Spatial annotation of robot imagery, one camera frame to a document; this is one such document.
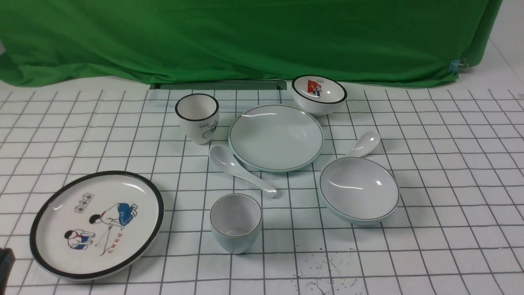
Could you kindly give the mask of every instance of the spoon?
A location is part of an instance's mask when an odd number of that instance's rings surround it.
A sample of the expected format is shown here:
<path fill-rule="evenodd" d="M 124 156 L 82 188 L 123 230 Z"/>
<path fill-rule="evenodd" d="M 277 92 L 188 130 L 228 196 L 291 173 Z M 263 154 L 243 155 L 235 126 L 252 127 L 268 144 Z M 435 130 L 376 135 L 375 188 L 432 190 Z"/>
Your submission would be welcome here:
<path fill-rule="evenodd" d="M 245 170 L 236 160 L 231 150 L 221 145 L 214 145 L 209 149 L 209 159 L 222 172 L 247 180 L 268 193 L 271 198 L 277 196 L 277 189 Z"/>
<path fill-rule="evenodd" d="M 370 130 L 355 142 L 355 145 L 344 157 L 363 157 L 372 152 L 380 143 L 380 134 Z"/>

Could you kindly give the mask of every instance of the white plate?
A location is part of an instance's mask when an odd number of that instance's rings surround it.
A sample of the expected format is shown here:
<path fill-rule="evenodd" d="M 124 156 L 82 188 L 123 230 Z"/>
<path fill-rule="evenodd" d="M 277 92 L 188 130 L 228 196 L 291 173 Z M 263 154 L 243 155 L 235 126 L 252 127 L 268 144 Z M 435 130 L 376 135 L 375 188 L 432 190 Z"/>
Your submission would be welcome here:
<path fill-rule="evenodd" d="M 160 230 L 163 201 L 140 175 L 106 171 L 84 176 L 56 192 L 31 228 L 31 252 L 59 277 L 92 280 L 140 257 Z"/>
<path fill-rule="evenodd" d="M 250 109 L 231 125 L 229 143 L 242 162 L 269 172 L 289 172 L 311 163 L 324 143 L 318 121 L 306 112 L 272 104 Z"/>
<path fill-rule="evenodd" d="M 320 175 L 320 191 L 328 208 L 352 223 L 375 223 L 397 207 L 398 185 L 379 164 L 347 157 L 331 162 Z"/>

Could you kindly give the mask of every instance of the bowl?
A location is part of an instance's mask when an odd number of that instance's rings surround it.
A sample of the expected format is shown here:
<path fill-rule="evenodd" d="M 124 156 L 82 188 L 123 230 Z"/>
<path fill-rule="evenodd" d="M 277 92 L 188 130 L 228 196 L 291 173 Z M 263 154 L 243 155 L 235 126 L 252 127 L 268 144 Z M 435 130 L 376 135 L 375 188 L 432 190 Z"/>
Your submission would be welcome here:
<path fill-rule="evenodd" d="M 397 208 L 400 193 L 393 176 L 360 157 L 331 162 L 320 175 L 320 196 L 336 216 L 353 224 L 381 222 Z"/>
<path fill-rule="evenodd" d="M 291 86 L 295 102 L 313 116 L 335 112 L 347 99 L 347 91 L 342 85 L 322 76 L 296 77 Z"/>

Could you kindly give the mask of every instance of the green backdrop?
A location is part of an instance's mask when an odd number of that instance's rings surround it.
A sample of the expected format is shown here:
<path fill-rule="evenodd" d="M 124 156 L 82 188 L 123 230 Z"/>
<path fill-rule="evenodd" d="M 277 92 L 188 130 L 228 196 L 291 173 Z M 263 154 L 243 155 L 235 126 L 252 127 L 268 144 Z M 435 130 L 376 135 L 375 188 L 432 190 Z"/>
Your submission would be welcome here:
<path fill-rule="evenodd" d="M 292 79 L 428 87 L 478 64 L 502 0 L 2 0 L 0 80 Z"/>

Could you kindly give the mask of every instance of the white grid mat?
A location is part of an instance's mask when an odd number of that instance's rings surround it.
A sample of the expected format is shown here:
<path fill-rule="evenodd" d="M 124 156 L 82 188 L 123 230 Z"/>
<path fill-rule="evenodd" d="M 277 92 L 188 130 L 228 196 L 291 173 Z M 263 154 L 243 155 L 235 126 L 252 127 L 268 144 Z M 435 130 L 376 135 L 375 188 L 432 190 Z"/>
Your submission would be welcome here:
<path fill-rule="evenodd" d="M 242 111 L 294 104 L 286 91 L 199 92 L 220 103 L 211 145 L 227 144 Z M 0 92 L 0 247 L 17 257 L 7 294 L 522 294 L 524 101 L 516 93 L 350 91 L 347 108 L 319 118 L 326 142 L 312 165 L 254 172 L 281 190 L 278 199 L 218 172 L 209 144 L 185 140 L 174 105 L 188 93 Z M 367 130 L 383 138 L 368 158 L 393 171 L 402 203 L 376 227 L 351 227 L 315 188 Z M 32 260 L 32 220 L 62 185 L 103 170 L 158 186 L 161 233 L 118 274 L 82 285 L 58 279 Z M 263 234 L 240 256 L 220 248 L 208 221 L 213 202 L 233 191 L 264 209 Z"/>

